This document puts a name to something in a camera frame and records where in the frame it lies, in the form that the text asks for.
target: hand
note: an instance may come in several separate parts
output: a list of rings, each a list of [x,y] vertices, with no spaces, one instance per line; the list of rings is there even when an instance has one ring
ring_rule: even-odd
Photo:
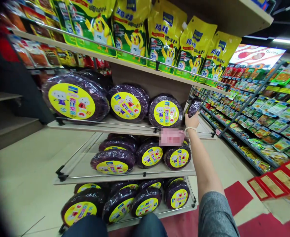
[[[199,114],[200,112],[197,112],[195,115],[193,115],[191,118],[189,118],[188,114],[185,114],[185,126],[186,127],[194,127],[197,128],[200,124],[199,121]]]

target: store aisle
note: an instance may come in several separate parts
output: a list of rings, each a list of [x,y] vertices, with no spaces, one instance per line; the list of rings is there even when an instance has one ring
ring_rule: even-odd
[[[90,132],[42,129],[0,151],[0,207],[7,226],[14,236],[58,236],[62,224],[60,210],[71,197],[74,185],[53,186],[55,171],[92,135]],[[262,214],[268,209],[247,185],[253,177],[234,152],[220,139],[203,141],[224,188],[239,181],[254,197],[235,215],[237,225]],[[190,177],[195,187],[195,176]],[[290,219],[290,207],[286,222]]]

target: yellow circular label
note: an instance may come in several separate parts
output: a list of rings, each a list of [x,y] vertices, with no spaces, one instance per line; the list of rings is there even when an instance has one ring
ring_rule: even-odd
[[[177,106],[168,100],[163,100],[155,106],[155,120],[163,126],[173,125],[179,118]]]
[[[125,148],[120,147],[120,146],[109,146],[109,147],[105,148],[105,150],[110,150],[110,149],[122,149],[122,150],[126,150]]]
[[[118,92],[111,98],[113,111],[123,119],[135,119],[141,112],[141,105],[136,97],[127,92]]]
[[[80,193],[81,191],[84,191],[85,189],[88,189],[88,188],[97,188],[97,189],[101,189],[101,187],[97,184],[94,184],[94,183],[88,183],[88,184],[84,184],[83,186],[81,186],[77,193]]]
[[[96,215],[97,208],[92,202],[79,202],[72,205],[65,212],[64,219],[67,225],[71,226],[81,218],[89,215]]]
[[[172,182],[169,184],[169,186],[170,186],[173,182],[176,182],[177,180],[183,181],[184,179],[183,179],[183,178],[177,178],[177,179],[175,179],[174,181],[172,181]]]
[[[162,158],[162,149],[159,146],[154,146],[148,149],[142,156],[142,163],[145,166],[152,166]]]
[[[69,83],[52,86],[49,101],[62,115],[73,119],[87,119],[96,109],[95,102],[86,91]]]
[[[179,168],[184,166],[189,159],[189,153],[185,149],[178,149],[171,154],[170,164],[172,167]]]
[[[109,222],[117,222],[122,219],[131,209],[134,198],[130,198],[118,205],[109,217]]]
[[[153,188],[160,188],[160,187],[161,187],[161,182],[154,183],[154,184],[152,184],[150,187],[153,187]]]
[[[97,170],[105,174],[125,173],[128,168],[128,165],[121,161],[104,161],[97,165]]]
[[[127,185],[127,186],[124,186],[123,188],[121,188],[121,189],[124,189],[124,188],[127,188],[127,187],[130,187],[131,189],[137,189],[138,188],[138,185],[137,184],[129,184],[129,185]]]
[[[171,198],[171,206],[173,208],[182,207],[188,198],[188,192],[185,189],[176,191]]]
[[[143,216],[147,213],[150,213],[156,209],[158,206],[158,199],[157,198],[149,198],[143,201],[138,208],[136,209],[135,214],[137,216]]]

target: gray sleeve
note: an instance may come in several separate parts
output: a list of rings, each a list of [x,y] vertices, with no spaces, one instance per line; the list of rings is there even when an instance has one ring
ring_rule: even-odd
[[[199,237],[240,237],[226,197],[208,192],[199,204]]]

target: tiled floor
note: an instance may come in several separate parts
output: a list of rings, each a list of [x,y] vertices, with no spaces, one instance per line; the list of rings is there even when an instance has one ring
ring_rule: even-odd
[[[60,210],[71,197],[74,185],[53,186],[55,171],[91,136],[89,132],[42,129],[0,151],[0,209],[14,236],[58,236]],[[224,188],[236,181],[254,199],[235,216],[240,225],[269,210],[281,222],[290,219],[290,205],[283,200],[259,201],[246,181],[253,177],[234,152],[220,139],[203,141]],[[197,196],[195,176],[190,177]]]

